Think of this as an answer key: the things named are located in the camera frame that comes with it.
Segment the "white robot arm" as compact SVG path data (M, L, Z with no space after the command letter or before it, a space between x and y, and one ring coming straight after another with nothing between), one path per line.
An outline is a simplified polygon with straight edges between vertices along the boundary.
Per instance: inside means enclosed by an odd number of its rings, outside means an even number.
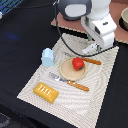
M58 9L66 20L81 19L82 27L103 48L114 43L117 28L110 15L111 0L58 0Z

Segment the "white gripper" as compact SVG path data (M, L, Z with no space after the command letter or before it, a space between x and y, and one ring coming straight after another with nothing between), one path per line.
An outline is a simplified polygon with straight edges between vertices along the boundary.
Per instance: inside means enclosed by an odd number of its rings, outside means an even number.
M110 15L100 20L81 18L81 24L87 33L100 45L102 49L113 46L117 25Z

